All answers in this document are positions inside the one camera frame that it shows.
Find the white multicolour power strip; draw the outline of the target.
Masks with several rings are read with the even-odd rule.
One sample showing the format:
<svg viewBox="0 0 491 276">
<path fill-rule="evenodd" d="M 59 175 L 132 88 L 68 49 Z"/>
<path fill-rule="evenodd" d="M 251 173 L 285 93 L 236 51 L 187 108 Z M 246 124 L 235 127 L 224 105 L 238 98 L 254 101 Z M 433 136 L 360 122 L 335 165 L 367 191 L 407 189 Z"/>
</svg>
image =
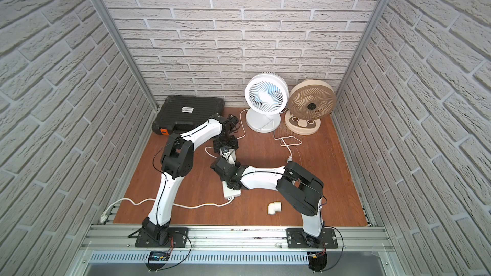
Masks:
<svg viewBox="0 0 491 276">
<path fill-rule="evenodd" d="M 235 161 L 237 160 L 234 149 L 231 150 L 221 149 L 220 155 L 221 157 L 224 157 L 227 160 L 227 162 L 230 164 L 234 164 Z M 228 201 L 233 198 L 237 198 L 241 195 L 240 190 L 232 189 L 231 187 L 228 186 L 228 184 L 225 181 L 222 182 L 222 189 L 223 189 L 224 198 L 226 198 Z"/>
</svg>

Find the white pvc elbow fitting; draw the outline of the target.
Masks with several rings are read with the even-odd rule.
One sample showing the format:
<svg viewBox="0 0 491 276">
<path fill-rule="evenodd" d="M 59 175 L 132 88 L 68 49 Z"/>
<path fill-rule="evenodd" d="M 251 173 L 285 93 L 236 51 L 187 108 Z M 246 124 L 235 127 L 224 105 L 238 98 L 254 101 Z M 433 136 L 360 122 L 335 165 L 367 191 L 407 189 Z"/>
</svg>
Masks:
<svg viewBox="0 0 491 276">
<path fill-rule="evenodd" d="M 276 215 L 277 213 L 280 213 L 282 211 L 282 204 L 281 202 L 273 202 L 268 204 L 267 206 L 267 213 L 269 215 Z"/>
</svg>

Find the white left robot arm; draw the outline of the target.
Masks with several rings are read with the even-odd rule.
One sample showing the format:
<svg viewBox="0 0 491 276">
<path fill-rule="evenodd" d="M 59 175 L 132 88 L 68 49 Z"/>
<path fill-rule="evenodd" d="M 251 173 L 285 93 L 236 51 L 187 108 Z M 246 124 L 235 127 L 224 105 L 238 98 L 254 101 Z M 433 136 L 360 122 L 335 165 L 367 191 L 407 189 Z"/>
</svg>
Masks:
<svg viewBox="0 0 491 276">
<path fill-rule="evenodd" d="M 159 245 L 167 242 L 171 210 L 178 188 L 184 177 L 191 172 L 194 151 L 202 144 L 210 139 L 214 140 L 221 154 L 217 160 L 218 165 L 237 164 L 235 150 L 239 148 L 239 143 L 232 134 L 238 123 L 239 119 L 232 114 L 227 118 L 215 114 L 188 132 L 169 136 L 161 158 L 161 184 L 152 210 L 142 222 L 142 233 Z"/>
</svg>

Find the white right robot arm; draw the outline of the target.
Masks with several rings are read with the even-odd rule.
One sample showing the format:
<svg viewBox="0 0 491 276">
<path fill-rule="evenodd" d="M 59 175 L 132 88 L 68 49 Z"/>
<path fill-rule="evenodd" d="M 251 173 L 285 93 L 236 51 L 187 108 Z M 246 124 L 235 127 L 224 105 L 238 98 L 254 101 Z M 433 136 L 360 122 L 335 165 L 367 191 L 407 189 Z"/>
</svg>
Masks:
<svg viewBox="0 0 491 276">
<path fill-rule="evenodd" d="M 304 236 L 318 239 L 323 230 L 321 213 L 323 181 L 300 164 L 290 161 L 277 168 L 243 166 L 229 163 L 224 157 L 214 161 L 211 169 L 232 190 L 266 189 L 278 191 L 303 220 Z"/>
</svg>

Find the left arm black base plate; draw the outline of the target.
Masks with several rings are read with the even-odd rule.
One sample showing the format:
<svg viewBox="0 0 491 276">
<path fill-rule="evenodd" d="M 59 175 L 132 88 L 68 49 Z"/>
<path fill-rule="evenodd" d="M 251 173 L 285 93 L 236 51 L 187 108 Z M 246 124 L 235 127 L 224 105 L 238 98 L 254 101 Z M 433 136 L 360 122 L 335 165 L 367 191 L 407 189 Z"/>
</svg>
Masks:
<svg viewBox="0 0 491 276">
<path fill-rule="evenodd" d="M 189 244 L 188 233 L 188 227 L 169 227 L 157 234 L 150 233 L 142 227 L 136 236 L 135 247 L 169 249 L 173 244 L 173 247 L 184 248 Z"/>
</svg>

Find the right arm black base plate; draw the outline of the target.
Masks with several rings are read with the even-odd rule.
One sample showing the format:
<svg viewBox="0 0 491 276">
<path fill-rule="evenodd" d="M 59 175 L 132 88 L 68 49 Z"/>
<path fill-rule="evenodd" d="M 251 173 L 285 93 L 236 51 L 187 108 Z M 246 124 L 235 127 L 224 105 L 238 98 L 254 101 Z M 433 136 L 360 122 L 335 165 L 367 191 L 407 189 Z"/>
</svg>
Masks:
<svg viewBox="0 0 491 276">
<path fill-rule="evenodd" d="M 302 228 L 287 228 L 289 249 L 337 249 L 338 241 L 332 228 L 323 228 L 319 237 L 308 235 Z"/>
</svg>

